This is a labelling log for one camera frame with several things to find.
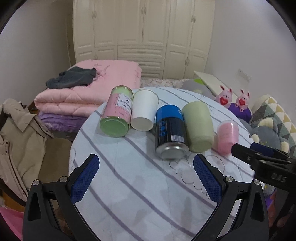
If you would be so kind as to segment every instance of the blue and black can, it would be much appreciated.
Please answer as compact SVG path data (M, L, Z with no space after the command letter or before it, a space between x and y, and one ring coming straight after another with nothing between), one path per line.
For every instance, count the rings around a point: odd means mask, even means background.
M181 159L189 151L184 119L175 105L156 112L155 152L161 159Z

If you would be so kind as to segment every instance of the screw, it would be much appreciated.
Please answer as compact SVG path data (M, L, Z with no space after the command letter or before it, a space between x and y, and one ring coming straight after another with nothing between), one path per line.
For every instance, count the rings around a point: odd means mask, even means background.
M39 180L35 180L35 181L33 181L33 185L34 186L37 186L39 184Z
M260 185L260 182L259 182L259 180L257 180L257 179L254 179L253 182L254 182L256 185Z
M227 176L225 177L225 180L229 183L231 183L233 181L233 178L231 176Z
M61 178L59 179L59 181L60 181L61 183L64 183L64 182L66 182L67 180L68 180L67 177L61 177Z

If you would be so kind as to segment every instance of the beige jacket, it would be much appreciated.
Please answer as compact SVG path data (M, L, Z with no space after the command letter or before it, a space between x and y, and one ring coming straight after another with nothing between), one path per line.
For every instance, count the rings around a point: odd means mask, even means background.
M0 178L24 201L38 178L50 138L54 135L39 117L16 100L7 99L0 106Z

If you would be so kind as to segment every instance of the cream wardrobe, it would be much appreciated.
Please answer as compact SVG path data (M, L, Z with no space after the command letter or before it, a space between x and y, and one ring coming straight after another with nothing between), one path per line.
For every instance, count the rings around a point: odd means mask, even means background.
M76 61L136 61L142 78L193 78L210 48L215 0L74 0Z

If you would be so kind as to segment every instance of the striped tablecloth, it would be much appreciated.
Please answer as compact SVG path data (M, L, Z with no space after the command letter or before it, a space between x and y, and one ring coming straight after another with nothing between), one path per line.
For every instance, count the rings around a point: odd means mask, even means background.
M207 97L166 87L146 89L159 96L158 107L173 104L182 109L192 101L205 102L215 132L220 122L231 119L239 125L239 143L250 147L253 142L233 113ZM69 174L91 153L100 159L90 187L76 203L81 215L102 241L191 240L217 205L193 169L194 154L178 163L163 161L155 155L155 137L150 132L131 129L123 138L107 137L98 125L104 106L84 123L71 148ZM253 179L254 172L246 163L220 156L214 149L203 154L224 176L243 182ZM230 228L238 205L224 232Z

